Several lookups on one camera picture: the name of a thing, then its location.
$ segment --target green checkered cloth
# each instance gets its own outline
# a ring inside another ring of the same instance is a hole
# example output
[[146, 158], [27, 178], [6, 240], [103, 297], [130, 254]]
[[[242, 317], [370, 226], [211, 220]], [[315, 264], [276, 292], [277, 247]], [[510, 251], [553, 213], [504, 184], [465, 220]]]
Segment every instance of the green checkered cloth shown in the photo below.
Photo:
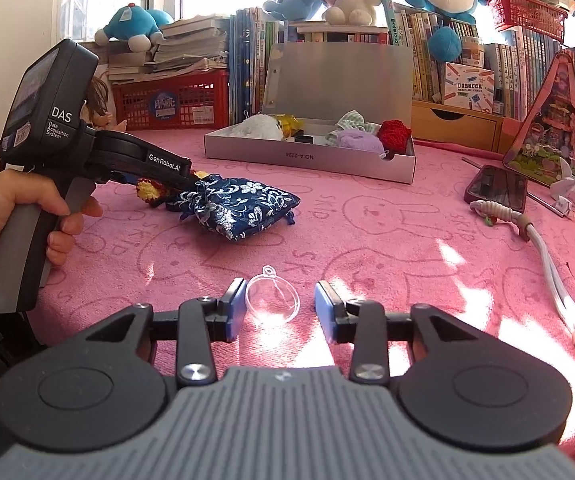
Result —
[[342, 130], [360, 130], [362, 132], [376, 135], [380, 129], [380, 124], [366, 123], [361, 114], [359, 114], [356, 110], [352, 110], [351, 112], [347, 112], [345, 115], [343, 115], [343, 117], [339, 119], [339, 122], [336, 123], [336, 130], [327, 134], [325, 139], [327, 144], [330, 146], [336, 146], [337, 132]]

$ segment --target white cardboard box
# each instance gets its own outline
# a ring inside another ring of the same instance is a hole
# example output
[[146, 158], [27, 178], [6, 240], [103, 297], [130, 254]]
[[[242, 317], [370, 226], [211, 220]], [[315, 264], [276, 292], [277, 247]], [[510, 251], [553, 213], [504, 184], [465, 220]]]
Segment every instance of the white cardboard box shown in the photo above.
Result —
[[377, 153], [325, 145], [325, 135], [350, 110], [365, 121], [411, 123], [411, 49], [377, 43], [285, 43], [272, 48], [262, 111], [303, 121], [314, 144], [293, 140], [229, 137], [233, 126], [205, 136], [208, 158], [331, 171], [411, 184], [413, 141], [406, 155], [385, 160]]
[[491, 114], [494, 73], [477, 66], [445, 63], [443, 104]]

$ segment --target blue floral pouch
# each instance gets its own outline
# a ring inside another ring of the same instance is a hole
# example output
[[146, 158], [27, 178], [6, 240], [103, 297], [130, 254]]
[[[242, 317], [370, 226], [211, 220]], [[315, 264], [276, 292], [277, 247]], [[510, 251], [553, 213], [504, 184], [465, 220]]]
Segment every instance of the blue floral pouch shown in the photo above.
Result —
[[222, 178], [211, 174], [168, 200], [169, 211], [181, 213], [183, 221], [195, 215], [203, 227], [228, 240], [243, 240], [264, 231], [285, 217], [294, 223], [292, 209], [301, 199], [292, 193], [247, 178]]

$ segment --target doll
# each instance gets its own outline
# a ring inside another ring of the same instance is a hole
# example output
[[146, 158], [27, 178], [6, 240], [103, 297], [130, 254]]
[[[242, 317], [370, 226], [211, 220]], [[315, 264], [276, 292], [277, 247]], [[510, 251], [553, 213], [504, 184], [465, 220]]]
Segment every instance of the doll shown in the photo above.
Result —
[[107, 110], [107, 100], [109, 99], [109, 89], [100, 77], [94, 76], [91, 79], [85, 94], [85, 104], [80, 111], [80, 118], [85, 120], [92, 128], [103, 128], [116, 132], [125, 132], [127, 121], [120, 124], [114, 123], [113, 114]]

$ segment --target purple crocheted item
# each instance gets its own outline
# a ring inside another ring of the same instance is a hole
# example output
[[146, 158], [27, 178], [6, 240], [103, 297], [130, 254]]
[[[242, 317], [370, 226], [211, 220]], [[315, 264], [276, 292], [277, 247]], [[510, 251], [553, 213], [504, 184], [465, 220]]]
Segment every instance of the purple crocheted item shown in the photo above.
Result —
[[342, 130], [336, 134], [336, 142], [340, 148], [375, 152], [379, 155], [385, 152], [382, 142], [375, 134], [362, 132], [361, 130]]

